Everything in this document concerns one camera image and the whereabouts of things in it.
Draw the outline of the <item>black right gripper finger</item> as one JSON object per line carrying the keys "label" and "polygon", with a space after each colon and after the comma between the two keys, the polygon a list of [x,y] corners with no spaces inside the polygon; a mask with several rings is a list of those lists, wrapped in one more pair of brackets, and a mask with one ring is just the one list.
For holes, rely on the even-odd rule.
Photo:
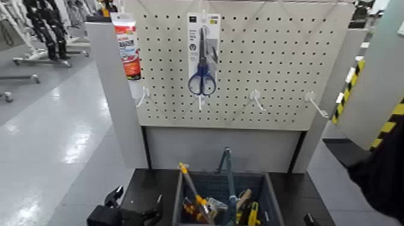
{"label": "black right gripper finger", "polygon": [[306,226],[320,226],[311,213],[307,213],[304,216],[304,222]]}

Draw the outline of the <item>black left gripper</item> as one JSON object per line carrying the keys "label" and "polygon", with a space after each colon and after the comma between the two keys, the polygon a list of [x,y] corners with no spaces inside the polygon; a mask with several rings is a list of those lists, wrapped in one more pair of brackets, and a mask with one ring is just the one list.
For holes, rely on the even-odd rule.
{"label": "black left gripper", "polygon": [[[118,186],[105,197],[106,207],[119,207],[118,200],[124,192],[123,186]],[[121,209],[123,226],[155,226],[161,219],[164,212],[163,195],[160,194],[156,201],[155,208],[136,212],[133,210]]]}

